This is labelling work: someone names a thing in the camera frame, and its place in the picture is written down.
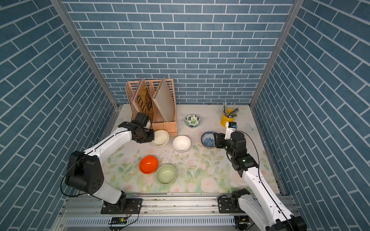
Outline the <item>brown lettered book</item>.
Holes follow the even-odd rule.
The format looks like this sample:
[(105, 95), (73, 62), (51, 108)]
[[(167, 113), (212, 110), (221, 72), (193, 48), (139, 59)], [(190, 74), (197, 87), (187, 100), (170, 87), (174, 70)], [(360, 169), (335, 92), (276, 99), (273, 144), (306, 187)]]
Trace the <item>brown lettered book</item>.
[(134, 90), (134, 94), (130, 99), (130, 103), (133, 110), (133, 119), (136, 117), (137, 113), (140, 112), (148, 115), (150, 121), (153, 122), (154, 110), (152, 99), (144, 79), (139, 81)]

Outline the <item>white bowl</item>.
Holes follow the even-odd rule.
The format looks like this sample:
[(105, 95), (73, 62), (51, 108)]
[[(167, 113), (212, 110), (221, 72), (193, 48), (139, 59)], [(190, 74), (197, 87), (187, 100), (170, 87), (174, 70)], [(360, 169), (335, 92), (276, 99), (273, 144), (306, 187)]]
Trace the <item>white bowl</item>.
[(172, 146), (177, 152), (186, 152), (191, 147), (191, 140), (185, 135), (177, 136)]

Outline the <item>light green bowl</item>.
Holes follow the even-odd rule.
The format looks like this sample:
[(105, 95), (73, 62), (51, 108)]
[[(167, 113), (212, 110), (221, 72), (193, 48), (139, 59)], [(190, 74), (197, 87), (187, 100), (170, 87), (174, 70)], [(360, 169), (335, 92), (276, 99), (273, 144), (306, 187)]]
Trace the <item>light green bowl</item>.
[(156, 180), (161, 185), (169, 185), (176, 178), (176, 169), (173, 165), (164, 164), (156, 171)]

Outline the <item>cream bowl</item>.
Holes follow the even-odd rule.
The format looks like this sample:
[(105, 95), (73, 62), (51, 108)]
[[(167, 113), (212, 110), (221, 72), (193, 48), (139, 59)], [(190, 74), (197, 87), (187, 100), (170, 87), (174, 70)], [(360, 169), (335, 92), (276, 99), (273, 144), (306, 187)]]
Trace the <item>cream bowl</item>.
[(163, 147), (169, 142), (169, 134), (164, 130), (158, 130), (154, 133), (154, 140), (151, 142), (156, 147)]

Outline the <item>orange bowl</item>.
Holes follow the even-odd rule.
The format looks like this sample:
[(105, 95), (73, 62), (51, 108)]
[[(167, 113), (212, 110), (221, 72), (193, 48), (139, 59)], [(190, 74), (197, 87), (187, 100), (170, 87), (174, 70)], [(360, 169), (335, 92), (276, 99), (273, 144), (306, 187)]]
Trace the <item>orange bowl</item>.
[(139, 163), (139, 170), (143, 174), (154, 173), (159, 166), (158, 159), (154, 156), (146, 156)]

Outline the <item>blue floral bowl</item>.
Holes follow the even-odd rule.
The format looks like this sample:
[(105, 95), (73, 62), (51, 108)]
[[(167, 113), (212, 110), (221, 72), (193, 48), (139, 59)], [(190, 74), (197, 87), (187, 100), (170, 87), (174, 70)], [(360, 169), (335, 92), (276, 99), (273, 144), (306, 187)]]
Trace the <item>blue floral bowl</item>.
[(206, 148), (209, 148), (209, 149), (215, 148), (214, 133), (211, 131), (208, 131), (202, 134), (201, 143)]

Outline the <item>beige folder board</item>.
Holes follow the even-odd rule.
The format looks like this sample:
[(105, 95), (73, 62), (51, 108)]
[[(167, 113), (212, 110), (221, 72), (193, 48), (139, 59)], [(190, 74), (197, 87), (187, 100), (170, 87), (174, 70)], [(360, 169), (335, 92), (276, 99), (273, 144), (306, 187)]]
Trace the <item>beige folder board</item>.
[(175, 103), (168, 87), (166, 77), (161, 80), (152, 100), (158, 110), (156, 121), (173, 122), (175, 119)]

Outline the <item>floral table mat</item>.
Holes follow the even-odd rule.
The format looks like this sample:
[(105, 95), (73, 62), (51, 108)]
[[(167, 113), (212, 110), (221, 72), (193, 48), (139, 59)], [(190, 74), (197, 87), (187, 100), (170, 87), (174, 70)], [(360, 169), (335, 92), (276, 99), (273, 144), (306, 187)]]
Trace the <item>floral table mat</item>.
[[(209, 149), (202, 145), (201, 136), (205, 132), (225, 132), (221, 126), (222, 107), (220, 105), (178, 105), (177, 133), (191, 140), (186, 152), (177, 152), (168, 142), (163, 147), (151, 143), (138, 144), (130, 141), (114, 152), (103, 164), (105, 180), (124, 192), (205, 192), (230, 193), (248, 188), (247, 183), (233, 169), (223, 149)], [(189, 128), (185, 117), (198, 115), (201, 124)], [(172, 184), (161, 185), (155, 174), (143, 174), (139, 163), (146, 156), (155, 156), (160, 165), (171, 164), (176, 169), (176, 179)]]

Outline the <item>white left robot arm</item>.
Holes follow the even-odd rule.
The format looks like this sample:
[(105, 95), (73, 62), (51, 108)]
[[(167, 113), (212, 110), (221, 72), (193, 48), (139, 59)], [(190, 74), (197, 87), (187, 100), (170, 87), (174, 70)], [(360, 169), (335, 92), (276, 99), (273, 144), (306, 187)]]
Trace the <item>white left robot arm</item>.
[(102, 200), (102, 214), (126, 212), (126, 193), (106, 182), (102, 165), (127, 142), (147, 143), (154, 138), (149, 116), (138, 113), (132, 122), (119, 124), (117, 129), (93, 147), (73, 152), (68, 160), (65, 184)]

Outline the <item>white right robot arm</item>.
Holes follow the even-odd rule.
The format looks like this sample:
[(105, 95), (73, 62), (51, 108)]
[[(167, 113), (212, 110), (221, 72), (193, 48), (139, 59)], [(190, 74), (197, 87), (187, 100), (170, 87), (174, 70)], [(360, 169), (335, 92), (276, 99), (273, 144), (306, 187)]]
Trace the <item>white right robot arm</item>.
[(258, 202), (252, 201), (246, 189), (232, 192), (235, 210), (244, 211), (261, 231), (306, 231), (301, 216), (295, 216), (277, 197), (266, 182), (259, 165), (248, 154), (245, 136), (240, 131), (215, 133), (215, 146), (230, 155), (232, 167), (251, 188)]

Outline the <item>green circuit board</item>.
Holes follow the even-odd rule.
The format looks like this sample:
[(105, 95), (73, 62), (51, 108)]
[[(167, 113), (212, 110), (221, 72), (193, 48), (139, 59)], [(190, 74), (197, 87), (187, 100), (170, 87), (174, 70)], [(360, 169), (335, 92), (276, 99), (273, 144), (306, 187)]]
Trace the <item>green circuit board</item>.
[(127, 217), (113, 217), (111, 221), (109, 222), (109, 225), (118, 225), (118, 226), (124, 226), (127, 224), (128, 218)]

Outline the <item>yellow metal pencil cup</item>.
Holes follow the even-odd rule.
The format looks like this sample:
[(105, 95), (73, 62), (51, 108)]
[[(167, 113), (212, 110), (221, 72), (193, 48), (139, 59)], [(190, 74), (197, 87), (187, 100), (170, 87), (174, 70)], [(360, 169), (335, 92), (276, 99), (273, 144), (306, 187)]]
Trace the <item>yellow metal pencil cup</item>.
[(224, 113), (224, 110), (222, 110), (223, 112), (223, 116), (222, 116), (222, 119), (221, 119), (221, 126), (223, 127), (226, 127), (226, 123), (227, 122), (233, 122), (234, 121), (234, 117), (233, 116), (227, 116), (225, 113)]

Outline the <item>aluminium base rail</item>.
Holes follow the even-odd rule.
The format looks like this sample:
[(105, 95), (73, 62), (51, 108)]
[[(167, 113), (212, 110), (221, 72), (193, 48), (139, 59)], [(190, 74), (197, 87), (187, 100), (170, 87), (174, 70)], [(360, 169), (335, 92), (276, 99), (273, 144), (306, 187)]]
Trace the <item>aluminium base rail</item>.
[[(245, 213), (220, 213), (227, 204), (218, 194), (130, 193), (133, 204), (123, 214), (101, 214), (103, 202), (91, 196), (68, 199), (53, 231), (257, 231)], [(109, 225), (113, 217), (127, 217), (124, 226)]]

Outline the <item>peach plastic file organizer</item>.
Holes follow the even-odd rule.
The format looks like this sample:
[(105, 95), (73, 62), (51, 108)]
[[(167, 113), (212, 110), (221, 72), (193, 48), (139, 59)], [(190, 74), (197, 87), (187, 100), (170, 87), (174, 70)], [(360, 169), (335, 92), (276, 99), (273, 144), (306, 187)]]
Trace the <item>peach plastic file organizer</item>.
[(137, 113), (149, 116), (152, 129), (164, 130), (177, 136), (176, 99), (173, 79), (129, 81), (126, 94), (132, 110), (132, 119)]

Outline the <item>green leaf pattern bowl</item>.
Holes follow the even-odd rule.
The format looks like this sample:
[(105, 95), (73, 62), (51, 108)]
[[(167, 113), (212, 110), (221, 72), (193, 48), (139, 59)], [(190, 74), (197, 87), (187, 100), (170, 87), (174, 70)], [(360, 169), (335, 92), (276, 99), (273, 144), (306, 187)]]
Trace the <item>green leaf pattern bowl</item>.
[(198, 115), (190, 114), (185, 117), (185, 124), (189, 128), (196, 128), (201, 124), (201, 118)]

